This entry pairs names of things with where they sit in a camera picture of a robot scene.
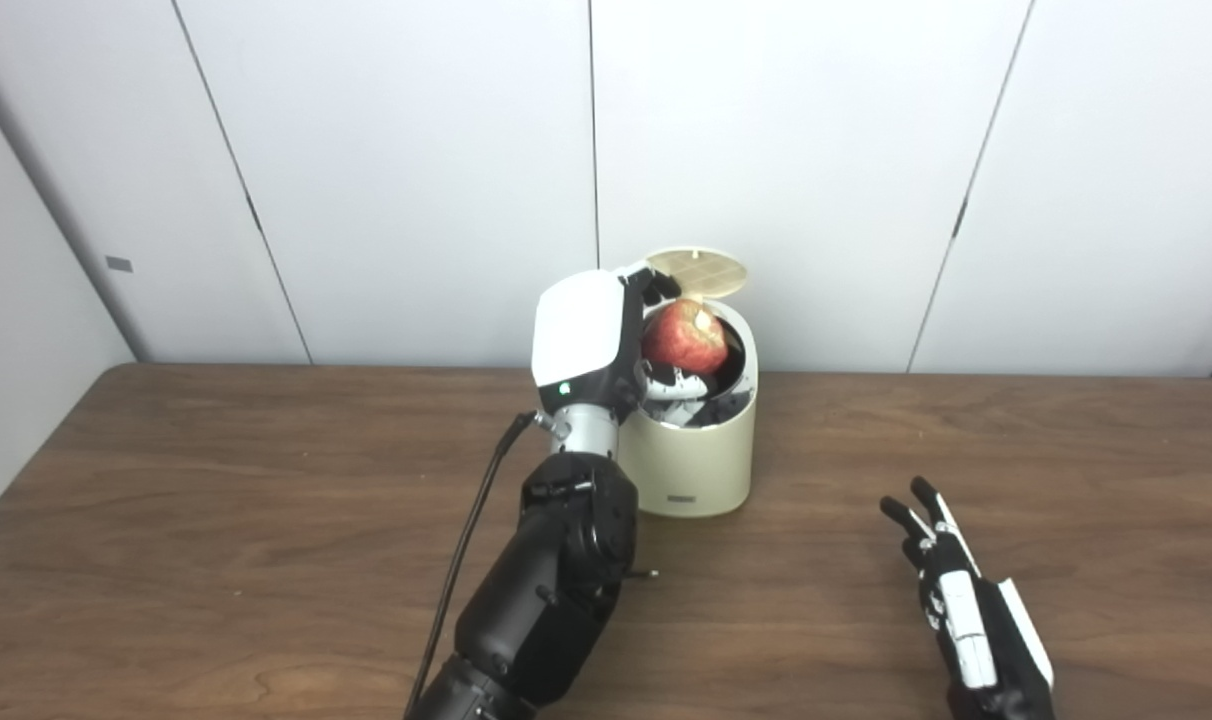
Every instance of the wooden table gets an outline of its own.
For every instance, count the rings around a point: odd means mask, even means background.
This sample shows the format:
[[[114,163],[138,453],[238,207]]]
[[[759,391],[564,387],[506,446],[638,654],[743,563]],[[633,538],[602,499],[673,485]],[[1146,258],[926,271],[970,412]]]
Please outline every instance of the wooden table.
[[[516,370],[113,370],[0,502],[0,719],[399,716],[478,475],[533,400]],[[542,718],[948,718],[876,509],[921,473],[1018,579],[1060,718],[1212,719],[1212,381],[767,375],[756,451],[743,509],[644,518],[661,578]]]

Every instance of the bitten apple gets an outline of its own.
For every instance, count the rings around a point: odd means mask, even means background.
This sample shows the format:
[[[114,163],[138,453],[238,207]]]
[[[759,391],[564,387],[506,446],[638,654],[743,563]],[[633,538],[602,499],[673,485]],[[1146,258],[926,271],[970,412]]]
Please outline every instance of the bitten apple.
[[[711,375],[726,361],[721,320],[693,299],[679,297],[657,310],[642,336],[642,358],[688,373]]]

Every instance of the white wall panel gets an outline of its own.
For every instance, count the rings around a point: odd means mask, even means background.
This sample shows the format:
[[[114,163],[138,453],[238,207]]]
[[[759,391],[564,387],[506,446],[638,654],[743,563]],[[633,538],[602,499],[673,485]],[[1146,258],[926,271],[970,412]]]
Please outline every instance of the white wall panel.
[[[0,131],[0,495],[90,383],[130,360]]]
[[[0,113],[145,359],[305,361],[170,2],[0,1]]]
[[[907,368],[1023,0],[596,0],[604,265],[748,265],[767,368]]]
[[[583,1],[181,1],[319,362],[528,362],[596,264]]]
[[[1212,1],[1037,1],[913,370],[1210,375]]]

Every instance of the trash can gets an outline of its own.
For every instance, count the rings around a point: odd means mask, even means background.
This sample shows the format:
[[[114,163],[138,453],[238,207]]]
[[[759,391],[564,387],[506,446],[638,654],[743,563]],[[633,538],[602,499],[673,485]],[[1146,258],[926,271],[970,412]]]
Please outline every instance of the trash can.
[[[711,395],[646,401],[621,428],[619,464],[638,486],[644,512],[707,518],[737,509],[751,488],[753,427],[758,418],[758,347],[747,320],[720,301],[744,286],[748,272],[716,250],[678,247],[650,263],[721,320],[728,356]],[[653,307],[647,320],[664,305]]]

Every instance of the trash can lid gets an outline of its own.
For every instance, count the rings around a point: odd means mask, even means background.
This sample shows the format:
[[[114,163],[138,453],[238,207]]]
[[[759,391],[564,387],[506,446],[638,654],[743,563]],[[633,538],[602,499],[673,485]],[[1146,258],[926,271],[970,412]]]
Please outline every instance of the trash can lid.
[[[744,287],[748,269],[730,255],[708,247],[669,247],[653,252],[647,262],[682,286],[682,297],[725,297]]]

